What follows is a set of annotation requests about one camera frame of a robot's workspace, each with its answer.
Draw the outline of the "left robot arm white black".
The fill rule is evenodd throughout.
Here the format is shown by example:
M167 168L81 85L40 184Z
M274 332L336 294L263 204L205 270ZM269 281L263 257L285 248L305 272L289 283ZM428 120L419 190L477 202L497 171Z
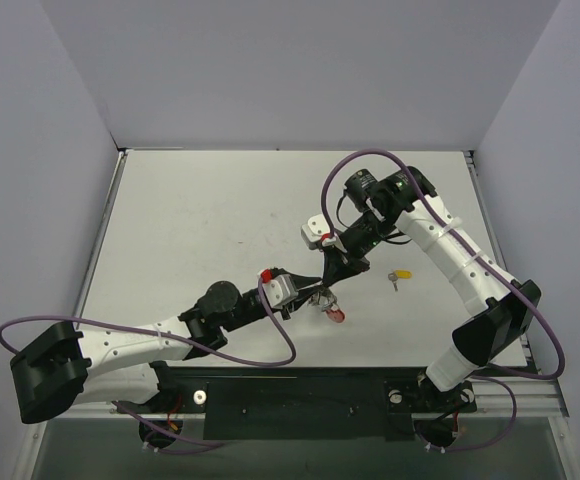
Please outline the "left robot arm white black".
M318 277L280 268L259 278L246 292L226 280L215 282L188 310L138 327L49 318L48 327L10 361L21 421L37 424L76 404L108 400L167 410L176 388L158 377L153 363L221 357L227 333L263 318L279 328L323 286Z

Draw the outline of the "keyring bunch with coloured tags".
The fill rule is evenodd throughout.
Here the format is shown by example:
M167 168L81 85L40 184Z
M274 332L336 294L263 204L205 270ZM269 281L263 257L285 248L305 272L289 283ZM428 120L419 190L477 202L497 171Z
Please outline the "keyring bunch with coloured tags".
M345 321L346 315L340 308L336 295L327 287L317 288L309 297L308 304L318 308L334 323L340 324Z

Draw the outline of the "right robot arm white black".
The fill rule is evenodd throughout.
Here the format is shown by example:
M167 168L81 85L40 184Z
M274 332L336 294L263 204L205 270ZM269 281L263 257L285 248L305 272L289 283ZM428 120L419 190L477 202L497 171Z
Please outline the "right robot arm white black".
M541 291L533 281L519 282L493 262L415 167L382 180L361 169L346 180L342 196L360 214L351 225L332 230L328 215L321 214L306 226L324 254L326 286L368 271L371 250L405 236L448 280L469 315L416 386L419 402L438 409L469 375L485 368L526 333L529 308L538 303Z

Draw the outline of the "key with yellow tag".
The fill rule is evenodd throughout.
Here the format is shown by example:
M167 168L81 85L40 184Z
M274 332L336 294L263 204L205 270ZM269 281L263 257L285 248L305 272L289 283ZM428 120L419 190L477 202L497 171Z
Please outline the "key with yellow tag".
M412 273L408 270L393 270L388 274L388 280L393 285L394 291L398 291L398 283L401 280L409 280L412 278Z

